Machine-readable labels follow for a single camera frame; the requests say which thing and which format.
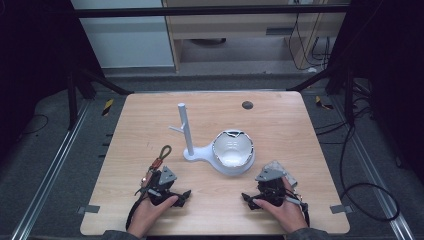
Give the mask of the grey cloth pouch with ring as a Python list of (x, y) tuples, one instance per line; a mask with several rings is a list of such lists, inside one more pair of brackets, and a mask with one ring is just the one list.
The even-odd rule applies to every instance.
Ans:
[(265, 169), (281, 171), (292, 187), (297, 186), (297, 180), (276, 160), (264, 166)]

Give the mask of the person's left hand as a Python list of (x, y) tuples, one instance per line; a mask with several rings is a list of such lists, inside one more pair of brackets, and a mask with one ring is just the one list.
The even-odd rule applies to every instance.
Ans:
[(142, 200), (132, 216), (127, 232), (138, 239), (142, 239), (160, 216), (170, 209), (177, 200), (177, 196), (171, 196), (157, 206), (152, 204), (149, 199)]

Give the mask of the yellow black striped tape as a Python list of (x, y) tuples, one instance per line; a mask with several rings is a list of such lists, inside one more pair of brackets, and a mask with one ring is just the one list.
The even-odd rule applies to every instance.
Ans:
[(319, 96), (315, 97), (315, 104), (318, 107), (321, 107), (323, 109), (332, 110), (334, 109), (331, 104), (324, 104)]
[(102, 114), (101, 114), (102, 116), (108, 115), (108, 113), (109, 113), (109, 111), (110, 111), (110, 109), (113, 105), (113, 102), (114, 102), (114, 99), (108, 99), (106, 101), (105, 106), (104, 106), (103, 111), (102, 111)]

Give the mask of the white cabinet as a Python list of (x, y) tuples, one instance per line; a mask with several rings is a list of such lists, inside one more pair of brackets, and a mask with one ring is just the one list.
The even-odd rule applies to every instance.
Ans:
[[(161, 0), (71, 0), (76, 10), (161, 7)], [(81, 18), (103, 69), (173, 67), (168, 29), (162, 16)]]

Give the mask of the white stand with bowl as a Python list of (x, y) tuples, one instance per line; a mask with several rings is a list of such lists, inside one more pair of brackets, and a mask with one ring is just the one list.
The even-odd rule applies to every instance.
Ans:
[(170, 129), (181, 132), (186, 141), (183, 157), (189, 162), (209, 163), (216, 171), (227, 176), (238, 176), (248, 171), (255, 162), (255, 149), (250, 136), (242, 130), (221, 131), (213, 141), (196, 147), (192, 141), (189, 119), (184, 103), (178, 104), (180, 127)]

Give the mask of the grey table edge bracket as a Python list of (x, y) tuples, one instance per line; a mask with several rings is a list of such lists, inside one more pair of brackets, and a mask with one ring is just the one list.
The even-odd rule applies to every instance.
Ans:
[(77, 209), (77, 213), (84, 215), (85, 213), (98, 213), (100, 210), (100, 207), (97, 205), (86, 205), (86, 206), (80, 206)]
[(353, 209), (351, 206), (344, 206), (344, 205), (332, 205), (330, 207), (330, 210), (333, 214), (338, 214), (338, 213), (352, 213)]

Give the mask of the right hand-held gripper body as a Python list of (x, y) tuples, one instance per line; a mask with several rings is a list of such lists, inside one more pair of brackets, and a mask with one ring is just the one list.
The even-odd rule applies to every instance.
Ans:
[(263, 199), (274, 206), (281, 206), (285, 200), (301, 205), (295, 194), (286, 188), (283, 178), (286, 174), (276, 169), (263, 169), (255, 178), (258, 182), (259, 194), (256, 199)]

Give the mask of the aluminium floor rail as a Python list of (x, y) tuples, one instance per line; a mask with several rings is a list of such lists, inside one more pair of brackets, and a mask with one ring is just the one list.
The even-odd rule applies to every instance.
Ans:
[(67, 131), (59, 149), (56, 152), (44, 178), (42, 179), (33, 199), (30, 202), (25, 214), (14, 229), (11, 240), (27, 240), (31, 230), (42, 211), (53, 185), (65, 163), (67, 156), (77, 138), (77, 135), (85, 121), (87, 111), (91, 102), (84, 100), (81, 109), (77, 112), (77, 120), (74, 126)]
[[(340, 199), (348, 199), (352, 205), (362, 214), (366, 215), (369, 219), (374, 221), (387, 223), (390, 225), (397, 240), (416, 240), (412, 230), (410, 229), (406, 219), (404, 218), (399, 201), (389, 191), (386, 182), (379, 174), (376, 166), (371, 160), (363, 141), (359, 135), (355, 132), (355, 126), (350, 126), (344, 117), (344, 108), (342, 101), (338, 97), (330, 97), (334, 109), (343, 121), (343, 127), (347, 133), (342, 141), (342, 151), (339, 158), (339, 178), (342, 187), (342, 194)], [(366, 176), (366, 181), (354, 182), (352, 184), (346, 184), (343, 172), (343, 163), (345, 160), (345, 153), (347, 146), (351, 145), (353, 151), (356, 154), (356, 159), (359, 165), (362, 167), (362, 171)], [(375, 195), (379, 208), (382, 210), (383, 216), (375, 216), (370, 212), (367, 212), (361, 207), (355, 199), (352, 197), (351, 191), (355, 188), (366, 187)]]

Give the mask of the black metal stand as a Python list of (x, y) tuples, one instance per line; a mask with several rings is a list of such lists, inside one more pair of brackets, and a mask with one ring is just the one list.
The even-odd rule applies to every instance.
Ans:
[(313, 75), (303, 83), (288, 88), (288, 91), (301, 92), (308, 86), (313, 85), (321, 79), (328, 78), (326, 92), (329, 94), (337, 93), (341, 87), (344, 87), (344, 117), (350, 126), (354, 125), (353, 113), (353, 69), (349, 63), (336, 63), (325, 70)]
[(72, 130), (76, 126), (78, 120), (76, 90), (79, 90), (85, 99), (93, 99), (96, 96), (96, 91), (91, 84), (92, 81), (103, 85), (119, 95), (133, 94), (133, 91), (121, 88), (107, 80), (105, 77), (95, 74), (87, 69), (75, 68), (74, 70), (71, 70), (67, 75), (69, 130)]

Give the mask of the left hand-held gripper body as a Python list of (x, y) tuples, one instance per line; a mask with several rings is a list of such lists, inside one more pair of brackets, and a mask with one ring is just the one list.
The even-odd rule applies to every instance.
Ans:
[(137, 202), (140, 203), (149, 198), (155, 206), (163, 203), (169, 197), (174, 196), (171, 187), (176, 179), (177, 176), (167, 166), (161, 170), (149, 170), (147, 176), (141, 181), (140, 189), (136, 191), (136, 194), (140, 194)]

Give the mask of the person's right hand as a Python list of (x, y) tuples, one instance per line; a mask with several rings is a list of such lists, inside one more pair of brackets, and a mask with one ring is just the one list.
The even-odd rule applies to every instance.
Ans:
[(274, 206), (262, 199), (256, 199), (255, 204), (270, 213), (287, 234), (308, 227), (301, 207), (297, 204), (285, 200), (281, 206)]

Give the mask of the dark curtain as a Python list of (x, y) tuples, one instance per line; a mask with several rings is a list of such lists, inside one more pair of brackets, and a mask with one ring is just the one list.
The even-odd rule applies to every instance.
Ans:
[(371, 82), (378, 121), (424, 184), (424, 0), (350, 0), (332, 64), (347, 46), (354, 76)]
[(67, 78), (86, 98), (91, 79), (103, 74), (71, 0), (0, 0), (0, 166), (43, 98), (67, 88)]

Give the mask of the keychain with green cord loop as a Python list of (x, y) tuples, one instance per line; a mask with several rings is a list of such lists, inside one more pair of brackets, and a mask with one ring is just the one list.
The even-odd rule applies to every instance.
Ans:
[(172, 152), (172, 147), (170, 145), (165, 145), (162, 147), (159, 156), (152, 162), (152, 164), (149, 166), (145, 176), (141, 179), (140, 185), (146, 186), (152, 174), (159, 169), (159, 167), (162, 165), (164, 159)]

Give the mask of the black horizontal bar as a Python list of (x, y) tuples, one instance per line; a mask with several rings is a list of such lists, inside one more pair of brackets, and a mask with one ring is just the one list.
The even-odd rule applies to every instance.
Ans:
[(347, 12), (349, 9), (349, 4), (200, 6), (126, 9), (83, 9), (74, 10), (71, 12), (71, 14), (78, 18), (111, 18), (244, 14), (341, 13)]

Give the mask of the light wooden desk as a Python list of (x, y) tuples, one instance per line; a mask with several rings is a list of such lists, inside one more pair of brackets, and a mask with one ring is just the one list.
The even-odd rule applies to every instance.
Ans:
[[(256, 5), (319, 5), (348, 4), (350, 0), (161, 0), (165, 7), (256, 6)], [(289, 46), (294, 64), (304, 68), (312, 64), (307, 57), (318, 37), (338, 35), (345, 14), (244, 14), (168, 16), (170, 38), (188, 39), (283, 37)]]

